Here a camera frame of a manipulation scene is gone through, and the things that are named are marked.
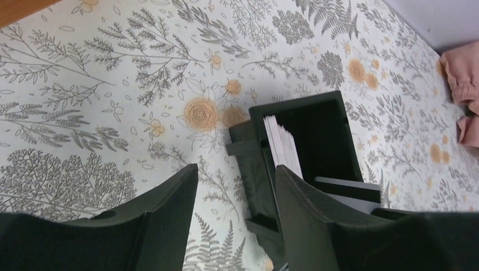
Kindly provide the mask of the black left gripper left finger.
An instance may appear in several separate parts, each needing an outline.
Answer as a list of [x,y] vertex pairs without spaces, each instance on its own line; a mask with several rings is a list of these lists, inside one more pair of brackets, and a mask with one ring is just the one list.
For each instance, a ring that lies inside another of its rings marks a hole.
[[181,270],[198,187],[188,164],[161,185],[92,218],[1,214],[2,270]]

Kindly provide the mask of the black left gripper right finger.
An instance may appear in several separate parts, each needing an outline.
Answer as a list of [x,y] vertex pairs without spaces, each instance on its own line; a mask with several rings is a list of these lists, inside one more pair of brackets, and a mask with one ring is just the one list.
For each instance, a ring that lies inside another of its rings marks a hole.
[[366,214],[284,165],[276,199],[290,270],[477,270],[478,213]]

